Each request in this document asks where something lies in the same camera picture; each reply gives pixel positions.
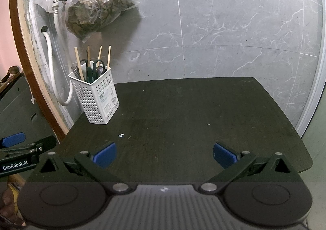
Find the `person's left hand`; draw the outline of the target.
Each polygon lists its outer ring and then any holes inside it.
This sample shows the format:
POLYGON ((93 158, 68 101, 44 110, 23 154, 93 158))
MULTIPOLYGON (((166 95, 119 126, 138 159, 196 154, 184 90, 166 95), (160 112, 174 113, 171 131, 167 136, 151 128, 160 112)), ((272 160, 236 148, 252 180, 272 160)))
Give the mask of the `person's left hand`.
POLYGON ((14 195, 9 186, 1 196, 1 215, 12 223, 23 225, 24 221, 17 216, 15 211, 14 195))

